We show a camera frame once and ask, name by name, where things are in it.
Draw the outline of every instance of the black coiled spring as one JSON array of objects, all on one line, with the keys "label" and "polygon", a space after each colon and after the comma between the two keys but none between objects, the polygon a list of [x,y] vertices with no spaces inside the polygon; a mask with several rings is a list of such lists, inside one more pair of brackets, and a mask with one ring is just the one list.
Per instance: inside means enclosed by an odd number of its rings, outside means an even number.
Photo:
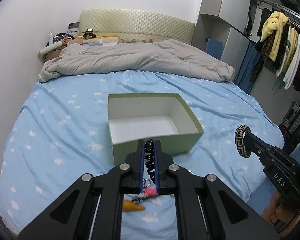
[{"label": "black coiled spring", "polygon": [[150,179],[155,184],[155,173],[154,173],[154,140],[148,140],[145,145],[145,159],[147,172],[150,176]]}]

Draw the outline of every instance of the gray duvet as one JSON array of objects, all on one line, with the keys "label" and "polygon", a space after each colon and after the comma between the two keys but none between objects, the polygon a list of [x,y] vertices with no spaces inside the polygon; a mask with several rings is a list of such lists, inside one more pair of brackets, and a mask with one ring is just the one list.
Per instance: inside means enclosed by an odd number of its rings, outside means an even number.
[{"label": "gray duvet", "polygon": [[215,82],[232,81],[235,70],[191,45],[167,40],[148,43],[119,43],[112,47],[71,44],[47,61],[39,82],[62,75],[109,73],[128,69],[172,73]]}]

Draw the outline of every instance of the metal screw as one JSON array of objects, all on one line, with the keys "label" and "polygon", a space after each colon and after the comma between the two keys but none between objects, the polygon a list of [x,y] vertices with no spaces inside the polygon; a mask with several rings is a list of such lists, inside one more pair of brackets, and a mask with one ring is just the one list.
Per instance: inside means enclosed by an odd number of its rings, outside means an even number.
[{"label": "metal screw", "polygon": [[119,166],[119,168],[120,168],[121,170],[123,170],[123,171],[126,171],[127,169],[130,168],[130,165],[127,164],[127,163],[122,163],[122,164]]},{"label": "metal screw", "polygon": [[91,176],[91,174],[86,173],[86,174],[83,174],[83,175],[81,176],[81,179],[82,179],[83,181],[89,181],[89,180],[92,179],[92,176]]},{"label": "metal screw", "polygon": [[171,171],[177,171],[179,169],[179,166],[176,164],[169,165],[169,170]]},{"label": "metal screw", "polygon": [[207,180],[211,182],[215,182],[217,180],[217,177],[214,174],[208,174]]}]

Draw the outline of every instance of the green box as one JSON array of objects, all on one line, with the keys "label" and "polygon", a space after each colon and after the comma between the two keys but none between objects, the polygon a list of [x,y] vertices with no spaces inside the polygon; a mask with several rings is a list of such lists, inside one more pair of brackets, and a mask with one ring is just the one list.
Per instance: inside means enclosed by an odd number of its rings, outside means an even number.
[{"label": "green box", "polygon": [[109,94],[108,122],[115,165],[135,152],[139,139],[160,140],[162,151],[175,155],[191,150],[204,133],[179,94]]}]

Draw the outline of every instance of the yellow jacket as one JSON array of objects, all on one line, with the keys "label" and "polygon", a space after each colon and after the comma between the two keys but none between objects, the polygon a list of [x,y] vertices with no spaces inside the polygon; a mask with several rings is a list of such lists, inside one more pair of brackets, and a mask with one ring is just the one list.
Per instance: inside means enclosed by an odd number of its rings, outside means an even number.
[{"label": "yellow jacket", "polygon": [[281,42],[281,36],[283,32],[283,27],[286,25],[286,23],[289,21],[289,18],[285,16],[283,13],[280,13],[279,15],[279,28],[277,29],[277,32],[275,33],[273,46],[271,49],[271,52],[269,54],[269,59],[272,61],[275,61],[278,55],[278,50]]},{"label": "yellow jacket", "polygon": [[261,41],[264,41],[268,36],[270,36],[274,30],[277,31],[275,33],[273,46],[269,55],[269,58],[272,61],[275,61],[277,58],[283,27],[288,21],[289,18],[283,13],[274,11],[274,13],[271,14],[271,16],[263,24]]},{"label": "yellow jacket", "polygon": [[289,20],[283,13],[274,11],[271,16],[265,21],[262,27],[261,42],[270,36],[274,30],[279,30],[280,26],[283,28],[283,23],[286,24]]}]

